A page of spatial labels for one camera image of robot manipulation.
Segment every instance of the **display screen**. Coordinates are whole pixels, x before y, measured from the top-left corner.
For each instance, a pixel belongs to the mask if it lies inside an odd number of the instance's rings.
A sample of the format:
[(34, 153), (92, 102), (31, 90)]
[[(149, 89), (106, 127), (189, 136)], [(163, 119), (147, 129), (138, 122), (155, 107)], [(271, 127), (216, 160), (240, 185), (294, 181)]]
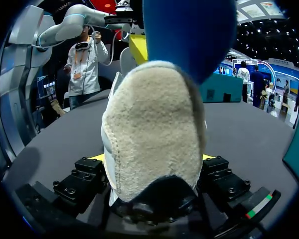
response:
[(233, 75), (233, 70), (225, 67), (224, 65), (218, 65), (214, 73), (231, 76)]
[[(239, 68), (241, 68), (241, 64), (240, 63), (236, 63), (235, 67), (237, 68), (237, 72), (238, 72)], [(249, 70), (249, 73), (254, 72), (255, 71), (255, 65), (247, 64), (247, 70)]]
[(264, 7), (264, 9), (266, 10), (266, 12), (269, 15), (283, 16), (283, 13), (280, 11), (280, 9), (277, 7), (277, 5), (273, 1), (261, 2), (260, 4)]
[(269, 82), (272, 81), (272, 79), (271, 79), (271, 74), (270, 74), (270, 73), (261, 72), (261, 71), (260, 71), (260, 73), (263, 74), (264, 79), (266, 79), (266, 80), (269, 81)]
[(256, 4), (245, 6), (241, 9), (244, 10), (251, 17), (265, 16), (264, 12), (261, 11), (261, 9)]

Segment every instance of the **blue foam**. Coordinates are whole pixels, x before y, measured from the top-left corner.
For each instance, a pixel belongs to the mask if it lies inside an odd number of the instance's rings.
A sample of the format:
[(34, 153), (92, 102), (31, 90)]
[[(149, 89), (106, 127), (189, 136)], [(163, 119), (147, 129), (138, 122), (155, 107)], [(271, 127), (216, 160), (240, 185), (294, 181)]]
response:
[(144, 0), (149, 60), (169, 61), (201, 84), (236, 38), (234, 0)]

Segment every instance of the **yellow panel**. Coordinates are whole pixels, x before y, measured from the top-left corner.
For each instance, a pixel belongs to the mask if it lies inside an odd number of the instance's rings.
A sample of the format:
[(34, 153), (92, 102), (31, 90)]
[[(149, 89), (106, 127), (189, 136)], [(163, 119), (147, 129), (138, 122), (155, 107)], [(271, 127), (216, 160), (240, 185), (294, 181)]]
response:
[(129, 47), (138, 65), (148, 61), (148, 50), (144, 35), (130, 35)]
[[(215, 158), (215, 157), (204, 154), (203, 155), (203, 160), (206, 160), (207, 158)], [(95, 157), (89, 158), (89, 159), (96, 159), (96, 160), (99, 160), (99, 161), (103, 162), (103, 160), (104, 160), (104, 154), (101, 154), (101, 155), (98, 155), (98, 156), (95, 156)]]

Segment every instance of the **exhibition hall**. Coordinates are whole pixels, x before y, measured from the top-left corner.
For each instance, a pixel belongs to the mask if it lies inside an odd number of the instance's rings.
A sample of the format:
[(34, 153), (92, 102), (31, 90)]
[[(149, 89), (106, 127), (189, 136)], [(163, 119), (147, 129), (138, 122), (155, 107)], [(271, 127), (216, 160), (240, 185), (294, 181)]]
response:
[(4, 14), (6, 235), (299, 236), (299, 6), (24, 0)]

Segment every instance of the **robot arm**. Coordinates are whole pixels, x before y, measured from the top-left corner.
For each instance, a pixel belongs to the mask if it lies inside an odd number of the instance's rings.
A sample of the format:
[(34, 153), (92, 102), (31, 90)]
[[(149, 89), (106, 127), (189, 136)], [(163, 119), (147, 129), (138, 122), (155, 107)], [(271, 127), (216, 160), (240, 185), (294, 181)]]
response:
[[(81, 34), (84, 25), (105, 26), (104, 17), (108, 13), (77, 4), (68, 9), (61, 24), (41, 33), (36, 41), (39, 47), (49, 47)], [(113, 24), (110, 28), (121, 28), (122, 24)]]

